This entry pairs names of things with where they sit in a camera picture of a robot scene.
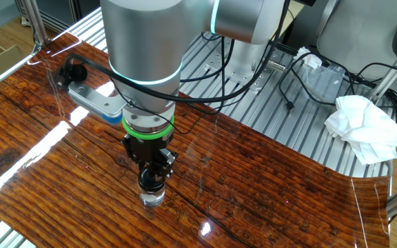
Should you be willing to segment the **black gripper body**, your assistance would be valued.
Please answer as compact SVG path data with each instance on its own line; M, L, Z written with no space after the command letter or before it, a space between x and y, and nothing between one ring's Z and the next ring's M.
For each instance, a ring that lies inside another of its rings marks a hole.
M128 158L135 163L140 160L155 163L156 155L160 149L167 148L173 139L174 134L170 133L156 139L144 140L126 134L121 143L124 146Z

